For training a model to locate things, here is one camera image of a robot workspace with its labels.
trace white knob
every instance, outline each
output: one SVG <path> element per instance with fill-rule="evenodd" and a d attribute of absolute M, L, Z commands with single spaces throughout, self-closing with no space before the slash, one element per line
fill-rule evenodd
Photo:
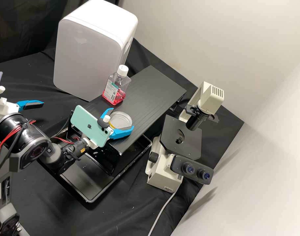
<path fill-rule="evenodd" d="M 3 86 L 0 86 L 0 94 L 2 94 L 4 91 L 6 90 L 6 88 L 5 87 L 3 87 Z"/>
<path fill-rule="evenodd" d="M 103 118 L 103 121 L 105 123 L 108 123 L 110 121 L 111 117 L 109 115 L 105 115 L 104 118 Z"/>

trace gray cable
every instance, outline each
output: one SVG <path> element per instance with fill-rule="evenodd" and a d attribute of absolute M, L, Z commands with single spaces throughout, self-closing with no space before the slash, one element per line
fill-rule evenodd
<path fill-rule="evenodd" d="M 151 235 L 151 233 L 152 233 L 154 227 L 156 226 L 156 224 L 157 224 L 157 222 L 158 222 L 158 220 L 159 220 L 159 218 L 160 218 L 160 215 L 162 214 L 164 208 L 165 208 L 166 205 L 171 201 L 171 199 L 174 197 L 174 195 L 176 194 L 176 192 L 177 192 L 178 189 L 179 189 L 179 186 L 177 187 L 177 189 L 175 190 L 175 192 L 170 196 L 170 198 L 166 201 L 166 203 L 165 203 L 165 204 L 163 205 L 163 207 L 161 208 L 161 210 L 160 210 L 160 212 L 159 212 L 159 214 L 158 214 L 156 220 L 154 221 L 154 223 L 153 223 L 153 225 L 152 225 L 152 227 L 151 227 L 151 229 L 150 229 L 150 231 L 149 231 L 149 233 L 148 233 L 148 236 Z"/>

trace white box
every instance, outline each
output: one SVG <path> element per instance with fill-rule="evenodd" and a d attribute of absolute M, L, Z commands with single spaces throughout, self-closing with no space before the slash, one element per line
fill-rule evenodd
<path fill-rule="evenodd" d="M 90 0 L 58 26 L 54 84 L 91 101 L 107 78 L 124 64 L 138 24 L 137 17 L 104 0 Z"/>

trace microscope base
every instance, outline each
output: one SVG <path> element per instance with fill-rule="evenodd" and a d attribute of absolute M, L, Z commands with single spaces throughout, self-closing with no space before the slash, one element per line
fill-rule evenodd
<path fill-rule="evenodd" d="M 183 181 L 183 176 L 170 170 L 174 154 L 169 154 L 160 143 L 160 136 L 152 142 L 151 152 L 159 155 L 155 163 L 148 161 L 145 173 L 148 175 L 147 184 L 173 193 Z"/>

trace black table surface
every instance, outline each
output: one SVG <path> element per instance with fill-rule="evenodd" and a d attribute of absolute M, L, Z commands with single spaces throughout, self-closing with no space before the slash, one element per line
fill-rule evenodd
<path fill-rule="evenodd" d="M 130 74 L 153 65 L 187 90 L 182 106 L 197 89 L 160 59 L 133 41 L 126 64 Z M 4 72 L 3 96 L 10 102 L 37 99 L 45 102 L 42 109 L 22 112 L 47 135 L 56 133 L 71 109 L 87 102 L 61 92 L 53 85 L 54 63 L 37 53 L 0 64 Z M 177 116 L 181 109 L 168 112 Z M 224 107 L 217 112 L 220 123 L 205 122 L 199 160 L 214 168 L 231 143 L 243 121 Z M 162 129 L 163 115 L 145 133 L 152 139 Z M 137 161 L 107 192 L 93 204 L 85 204 L 70 194 L 39 163 L 14 174 L 12 202 L 20 221 L 33 235 L 147 235 L 158 212 L 170 194 L 146 184 L 147 156 Z M 153 235 L 170 235 L 194 200 L 201 185 L 184 179 L 175 197 L 161 215 Z"/>

